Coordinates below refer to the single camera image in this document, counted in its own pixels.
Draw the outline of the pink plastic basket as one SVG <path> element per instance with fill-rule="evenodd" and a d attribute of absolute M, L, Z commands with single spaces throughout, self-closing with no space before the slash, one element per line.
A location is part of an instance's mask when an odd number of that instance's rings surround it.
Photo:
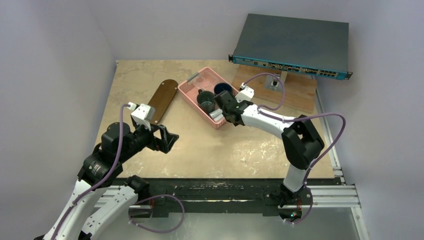
<path fill-rule="evenodd" d="M 214 93 L 214 86 L 216 84 L 229 84 L 229 82 L 210 67 L 204 67 L 197 72 L 200 72 L 200 76 L 198 78 L 191 82 L 187 82 L 187 80 L 183 81 L 178 85 L 177 89 L 181 92 L 182 98 L 195 110 L 198 115 L 201 116 L 203 120 L 205 120 L 214 129 L 219 129 L 227 123 L 226 120 L 222 118 L 219 122 L 214 122 L 208 113 L 205 113 L 200 109 L 197 104 L 198 90 L 201 89 Z"/>

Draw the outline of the oval wooden tray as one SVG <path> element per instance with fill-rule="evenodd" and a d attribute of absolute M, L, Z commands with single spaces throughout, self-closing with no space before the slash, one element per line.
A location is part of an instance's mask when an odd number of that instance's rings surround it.
<path fill-rule="evenodd" d="M 154 108 L 150 119 L 151 124 L 158 125 L 166 110 L 171 104 L 178 90 L 178 83 L 173 79 L 166 79 L 160 83 L 148 105 Z"/>

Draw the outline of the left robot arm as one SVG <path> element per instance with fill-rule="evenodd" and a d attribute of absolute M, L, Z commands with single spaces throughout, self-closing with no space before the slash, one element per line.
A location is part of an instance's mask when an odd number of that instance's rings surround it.
<path fill-rule="evenodd" d="M 167 154 L 179 139 L 164 125 L 151 129 L 130 126 L 123 121 L 107 127 L 101 142 L 83 162 L 66 207 L 53 227 L 40 240 L 98 240 L 110 224 L 129 207 L 151 198 L 150 184 L 137 175 L 128 177 L 117 193 L 98 210 L 95 205 L 123 171 L 123 163 L 143 149 Z"/>

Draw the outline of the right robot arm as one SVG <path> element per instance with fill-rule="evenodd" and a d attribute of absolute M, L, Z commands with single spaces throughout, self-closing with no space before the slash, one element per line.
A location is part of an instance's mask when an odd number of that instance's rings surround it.
<path fill-rule="evenodd" d="M 282 140 L 289 167 L 280 193 L 273 197 L 279 200 L 280 206 L 298 200 L 306 187 L 312 163 L 325 146 L 312 121 L 305 115 L 295 118 L 261 111 L 258 105 L 249 100 L 238 100 L 226 90 L 213 99 L 227 122 L 234 126 L 253 127 Z"/>

